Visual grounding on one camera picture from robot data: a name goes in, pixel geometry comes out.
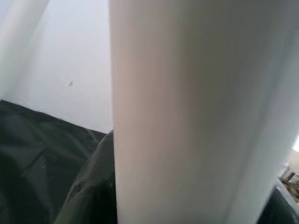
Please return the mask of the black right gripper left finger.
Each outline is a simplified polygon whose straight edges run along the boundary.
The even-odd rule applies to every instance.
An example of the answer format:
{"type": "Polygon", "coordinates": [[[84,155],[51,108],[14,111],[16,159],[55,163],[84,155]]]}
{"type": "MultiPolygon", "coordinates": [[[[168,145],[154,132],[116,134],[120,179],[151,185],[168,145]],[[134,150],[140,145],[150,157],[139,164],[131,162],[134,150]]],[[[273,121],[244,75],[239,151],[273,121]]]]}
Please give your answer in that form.
{"type": "Polygon", "coordinates": [[[56,224],[117,222],[114,133],[110,131],[75,178],[56,224]]]}

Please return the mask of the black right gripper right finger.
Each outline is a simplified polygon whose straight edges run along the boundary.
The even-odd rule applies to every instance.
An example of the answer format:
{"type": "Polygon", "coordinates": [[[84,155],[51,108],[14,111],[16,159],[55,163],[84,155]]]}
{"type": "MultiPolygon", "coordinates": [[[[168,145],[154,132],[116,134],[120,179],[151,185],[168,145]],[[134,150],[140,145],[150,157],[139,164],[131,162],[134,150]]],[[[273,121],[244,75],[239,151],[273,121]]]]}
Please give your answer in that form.
{"type": "Polygon", "coordinates": [[[277,185],[257,224],[298,224],[299,204],[283,185],[277,185]]]}

